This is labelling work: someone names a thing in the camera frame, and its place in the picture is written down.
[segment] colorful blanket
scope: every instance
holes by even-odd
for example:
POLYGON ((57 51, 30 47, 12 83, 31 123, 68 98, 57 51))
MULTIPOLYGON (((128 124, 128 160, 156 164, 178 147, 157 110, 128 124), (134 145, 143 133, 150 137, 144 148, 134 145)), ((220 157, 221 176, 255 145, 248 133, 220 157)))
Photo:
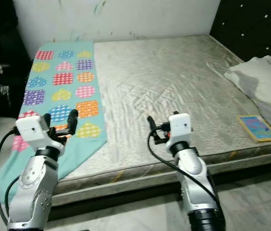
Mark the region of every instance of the colorful blanket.
MULTIPOLYGON (((54 42, 40 47, 26 85, 19 118, 51 114, 51 127, 64 129, 72 109, 78 110, 77 132, 68 136, 58 160, 58 178, 76 169, 106 142, 104 118, 93 60, 93 42, 54 42)), ((10 182, 24 170, 34 150, 21 136, 0 169, 0 201, 10 182)), ((15 195, 16 187, 10 191, 15 195)))

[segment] quilted mattress cover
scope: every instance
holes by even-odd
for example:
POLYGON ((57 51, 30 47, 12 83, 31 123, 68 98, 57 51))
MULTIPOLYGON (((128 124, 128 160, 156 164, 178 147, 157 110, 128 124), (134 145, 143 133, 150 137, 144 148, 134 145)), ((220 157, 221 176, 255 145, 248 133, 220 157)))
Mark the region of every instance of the quilted mattress cover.
POLYGON ((258 108, 223 76, 242 60, 211 36, 100 42, 94 52, 107 143, 59 182, 54 205, 177 181, 147 150, 147 116, 189 113, 191 146, 212 173, 271 163, 271 142, 254 143, 237 121, 258 108))

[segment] pillowcase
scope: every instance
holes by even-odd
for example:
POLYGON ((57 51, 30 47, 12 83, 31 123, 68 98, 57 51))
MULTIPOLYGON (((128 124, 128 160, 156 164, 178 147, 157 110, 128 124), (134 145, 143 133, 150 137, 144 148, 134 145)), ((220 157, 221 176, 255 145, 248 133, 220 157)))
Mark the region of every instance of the pillowcase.
POLYGON ((254 101, 271 125, 271 56, 230 67, 225 77, 254 101))

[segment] book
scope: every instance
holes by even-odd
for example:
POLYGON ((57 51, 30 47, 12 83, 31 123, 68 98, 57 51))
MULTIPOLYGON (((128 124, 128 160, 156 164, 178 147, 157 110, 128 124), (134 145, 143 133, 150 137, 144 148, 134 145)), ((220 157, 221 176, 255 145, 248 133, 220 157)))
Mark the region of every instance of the book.
POLYGON ((271 127, 260 115, 240 115, 238 120, 255 142, 271 141, 271 127))

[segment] headboard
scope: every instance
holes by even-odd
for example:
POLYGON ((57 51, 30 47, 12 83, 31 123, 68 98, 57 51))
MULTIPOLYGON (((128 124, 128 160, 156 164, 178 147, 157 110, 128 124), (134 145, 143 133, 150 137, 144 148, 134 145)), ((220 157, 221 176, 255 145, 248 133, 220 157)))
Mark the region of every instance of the headboard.
POLYGON ((210 34, 244 61, 271 55, 271 0, 221 0, 210 34))

